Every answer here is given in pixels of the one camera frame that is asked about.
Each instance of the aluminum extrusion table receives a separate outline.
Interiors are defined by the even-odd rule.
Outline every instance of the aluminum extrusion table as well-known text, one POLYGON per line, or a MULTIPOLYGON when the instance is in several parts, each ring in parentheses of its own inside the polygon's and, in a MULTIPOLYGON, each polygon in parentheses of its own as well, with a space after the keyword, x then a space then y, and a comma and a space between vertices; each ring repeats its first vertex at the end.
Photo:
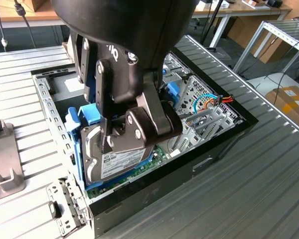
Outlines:
MULTIPOLYGON (((239 69, 242 67, 243 62, 248 56, 251 48, 255 44, 255 42, 260 37, 263 30, 266 29, 269 31, 264 41, 261 43, 260 47, 255 53, 255 57, 258 57, 260 52, 263 50, 264 46, 268 42, 269 38, 273 35, 279 37, 281 40, 285 41, 293 48, 299 51, 299 21, 296 20, 283 20, 283 21, 263 21, 258 27, 256 33, 250 40, 247 45, 245 51, 239 58, 237 64, 235 65, 233 71, 237 73, 239 69)), ((295 62, 295 60, 299 57, 299 52, 292 58, 292 60, 287 64, 287 66, 283 69, 283 72, 286 72, 287 69, 295 62)))
MULTIPOLYGON (((100 238, 299 238, 299 128, 192 38, 177 47, 259 123, 224 159, 100 238)), ((0 238, 60 238, 45 187, 67 172, 30 71, 67 63, 62 47, 0 53, 0 119, 16 127, 26 182, 0 200, 0 238)))

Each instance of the cardboard box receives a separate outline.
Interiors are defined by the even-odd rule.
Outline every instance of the cardboard box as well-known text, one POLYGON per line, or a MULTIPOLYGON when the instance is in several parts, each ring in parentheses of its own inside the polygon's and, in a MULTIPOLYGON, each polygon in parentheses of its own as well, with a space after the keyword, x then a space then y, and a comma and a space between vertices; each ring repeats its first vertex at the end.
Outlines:
POLYGON ((266 3, 263 0, 245 0, 245 2, 251 6, 265 6, 266 5, 266 3))
MULTIPOLYGON (((273 104, 276 94, 277 89, 273 89, 266 94, 266 99, 273 104)), ((279 88, 275 106, 299 125, 299 87, 290 86, 279 88)))
MULTIPOLYGON (((25 11, 37 11, 46 0, 18 0, 25 11)), ((14 0, 0 0, 0 6, 14 8, 14 0)))

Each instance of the black cable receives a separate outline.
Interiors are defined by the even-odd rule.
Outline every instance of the black cable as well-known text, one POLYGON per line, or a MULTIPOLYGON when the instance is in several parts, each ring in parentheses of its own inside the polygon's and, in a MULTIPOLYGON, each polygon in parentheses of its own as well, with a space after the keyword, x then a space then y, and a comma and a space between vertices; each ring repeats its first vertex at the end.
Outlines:
POLYGON ((243 70, 241 73, 238 73, 238 75, 241 75, 243 73, 245 73, 246 71, 248 71, 250 68, 252 68, 259 60, 260 58, 263 57, 263 55, 265 55, 265 53, 269 50, 269 48, 276 42, 276 40, 278 39, 278 37, 276 36, 275 39, 269 44, 269 46, 265 49, 265 51, 254 61, 253 64, 251 64, 249 67, 247 67, 245 70, 243 70))
POLYGON ((203 33, 204 33, 204 31, 205 31, 205 27, 206 27, 206 25, 207 25, 207 23, 208 23, 208 20, 209 20, 209 15, 210 15, 210 11, 211 11, 211 5, 212 5, 212 3, 211 3, 210 6, 209 6, 209 11, 208 11, 208 15, 207 15, 207 20, 206 20, 206 22, 205 22, 205 24, 204 24, 204 27, 203 27, 203 30, 202 30, 202 32, 201 32, 200 39, 203 37, 203 33))
POLYGON ((29 33, 30 33, 30 37, 31 37, 31 41, 32 41, 33 47, 36 48, 36 45, 35 45, 35 42, 34 42, 34 39, 33 39, 33 35, 32 35, 32 31, 31 31, 31 27, 30 27, 30 25, 29 25, 27 19, 25 18, 25 16, 22 16, 22 18, 23 18, 23 20, 24 20, 26 26, 27 26, 28 29, 29 29, 29 33))
POLYGON ((28 23, 28 21, 25 17, 26 12, 25 12, 23 6, 20 3, 18 3, 17 0, 14 0, 14 3, 15 3, 14 4, 15 11, 16 11, 16 13, 18 13, 19 16, 21 16, 23 18, 27 28, 29 29, 32 44, 33 44, 34 48, 36 48, 36 45, 35 45, 35 42, 34 42, 34 39, 33 39, 33 35, 32 35, 32 31, 31 31, 31 27, 30 27, 30 25, 29 25, 29 23, 28 23))
POLYGON ((8 42, 7 42, 7 40, 5 39, 5 36, 4 36, 1 17, 0 17, 0 30, 1 30, 1 35, 2 35, 1 44, 3 45, 3 49, 6 52, 6 46, 7 46, 8 42))
POLYGON ((255 87, 255 90, 265 81, 265 79, 269 79, 269 80, 271 80, 272 82, 274 82, 269 76, 271 75, 271 74, 276 74, 276 73, 283 73, 282 71, 274 71, 274 72, 271 72, 271 73, 269 73, 268 75, 266 75, 265 77, 264 77, 264 79, 255 87))
POLYGON ((208 28, 207 28, 207 30, 204 32, 203 37, 200 39, 200 42, 199 42, 199 43, 200 43, 201 45, 204 45, 204 41, 205 41, 206 38, 207 38, 208 32, 210 31, 210 28, 212 27, 212 25, 213 25, 213 23, 214 23, 214 21, 215 21, 215 19, 216 19, 216 16, 217 16, 217 14, 218 14, 218 11, 219 11, 219 9, 220 9, 222 3, 223 3, 223 0, 218 0, 218 4, 217 4, 217 6, 216 6, 216 8, 215 8, 215 10, 214 10, 213 15, 212 15, 211 18, 210 18, 210 23, 209 23, 209 25, 208 25, 208 28))
POLYGON ((61 45, 60 38, 59 38, 59 35, 58 35, 58 31, 56 29, 56 26, 54 26, 54 30, 55 30, 56 37, 58 38, 58 43, 59 43, 59 45, 61 45))
POLYGON ((280 78, 280 81, 279 81, 279 84, 278 84, 278 88, 277 88, 276 97, 275 97, 275 101, 274 101, 274 105, 275 105, 275 103, 276 103, 276 101, 277 101, 277 97, 278 97, 278 93, 279 93, 279 87, 280 87, 281 81, 283 80, 285 74, 286 74, 286 73, 284 72, 283 75, 282 75, 281 78, 280 78))
POLYGON ((54 28, 53 28, 53 26, 51 26, 51 28, 52 28, 52 31, 53 31, 53 36, 54 36, 55 44, 58 46, 59 43, 58 43, 57 40, 56 40, 56 36, 55 36, 55 32, 54 32, 54 28))

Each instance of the hard drive label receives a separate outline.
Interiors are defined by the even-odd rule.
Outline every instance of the hard drive label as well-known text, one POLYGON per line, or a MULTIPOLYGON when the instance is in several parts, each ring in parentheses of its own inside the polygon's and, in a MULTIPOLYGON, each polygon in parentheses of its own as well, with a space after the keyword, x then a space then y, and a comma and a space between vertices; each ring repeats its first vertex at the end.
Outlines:
POLYGON ((132 165, 139 163, 145 153, 145 149, 115 154, 113 152, 102 155, 101 178, 109 177, 132 165))

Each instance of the metal shelf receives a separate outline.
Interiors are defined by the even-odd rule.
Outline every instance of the metal shelf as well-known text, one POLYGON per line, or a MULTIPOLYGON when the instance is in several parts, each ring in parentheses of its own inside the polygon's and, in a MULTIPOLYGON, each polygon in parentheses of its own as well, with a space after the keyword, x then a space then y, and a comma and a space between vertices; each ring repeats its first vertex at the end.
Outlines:
MULTIPOLYGON (((262 51, 266 43, 268 42, 269 38, 273 35, 279 37, 281 40, 285 41, 293 48, 299 51, 299 21, 297 20, 282 20, 282 21, 263 21, 259 28, 257 29, 256 33, 250 40, 249 44, 247 45, 245 51, 239 58, 237 64, 235 65, 233 71, 237 73, 241 68, 243 62, 245 61, 246 57, 248 56, 250 50, 254 46, 255 42, 259 39, 263 30, 266 29, 269 31, 268 35, 258 48, 257 52, 255 53, 255 57, 258 57, 259 53, 262 51)), ((291 60, 291 62, 287 65, 287 67, 283 70, 284 72, 288 69, 288 67, 294 63, 296 58, 299 56, 299 53, 291 60)))

